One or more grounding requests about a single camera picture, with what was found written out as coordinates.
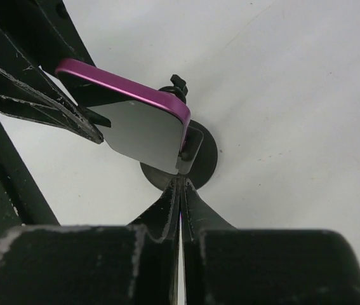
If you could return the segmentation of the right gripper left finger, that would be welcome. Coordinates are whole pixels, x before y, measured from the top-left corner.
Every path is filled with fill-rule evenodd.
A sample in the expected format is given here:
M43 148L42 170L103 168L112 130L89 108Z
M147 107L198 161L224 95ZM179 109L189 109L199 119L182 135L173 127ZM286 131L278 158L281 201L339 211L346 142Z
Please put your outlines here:
M0 304L176 304L179 181L125 226L18 226L0 237Z

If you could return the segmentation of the black phone stand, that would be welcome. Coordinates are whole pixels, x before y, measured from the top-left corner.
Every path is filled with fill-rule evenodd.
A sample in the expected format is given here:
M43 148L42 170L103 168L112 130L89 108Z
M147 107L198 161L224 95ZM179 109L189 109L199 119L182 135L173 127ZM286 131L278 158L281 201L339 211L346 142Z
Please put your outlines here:
M170 81L171 86L164 86L159 91L175 95L186 104L186 81L177 74L173 74ZM202 124L191 120L179 157L182 164L176 175L140 163L142 173L154 187L162 191L173 177L184 177L192 182L195 189L202 188L212 178L218 163L218 147L211 132Z

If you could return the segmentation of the purple-edged phone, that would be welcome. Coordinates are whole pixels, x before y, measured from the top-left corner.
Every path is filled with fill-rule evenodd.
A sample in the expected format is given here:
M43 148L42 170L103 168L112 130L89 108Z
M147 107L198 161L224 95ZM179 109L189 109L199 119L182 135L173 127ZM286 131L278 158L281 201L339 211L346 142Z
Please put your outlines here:
M66 58L57 78L89 111L112 150L170 174L180 170L190 110L172 93Z

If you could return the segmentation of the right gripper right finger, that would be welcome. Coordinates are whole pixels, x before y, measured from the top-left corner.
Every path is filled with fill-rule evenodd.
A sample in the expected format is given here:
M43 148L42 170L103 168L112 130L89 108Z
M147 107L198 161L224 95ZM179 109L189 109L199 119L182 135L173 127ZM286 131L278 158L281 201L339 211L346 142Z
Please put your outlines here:
M360 304L360 265L325 229L238 229L180 181L187 304Z

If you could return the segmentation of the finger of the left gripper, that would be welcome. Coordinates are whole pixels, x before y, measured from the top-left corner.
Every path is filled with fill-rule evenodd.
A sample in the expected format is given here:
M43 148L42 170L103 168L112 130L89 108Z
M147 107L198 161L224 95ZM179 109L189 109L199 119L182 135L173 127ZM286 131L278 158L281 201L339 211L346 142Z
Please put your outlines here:
M47 79L65 59L94 64L63 1L0 1L0 74Z
M0 29L0 112L66 129L101 144L101 132L84 113Z

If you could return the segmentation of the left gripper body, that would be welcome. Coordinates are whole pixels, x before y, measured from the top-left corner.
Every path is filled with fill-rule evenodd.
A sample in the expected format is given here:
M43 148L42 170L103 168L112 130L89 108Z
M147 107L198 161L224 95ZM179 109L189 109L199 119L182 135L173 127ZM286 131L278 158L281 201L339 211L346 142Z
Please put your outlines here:
M0 123L0 236L14 226L58 224Z

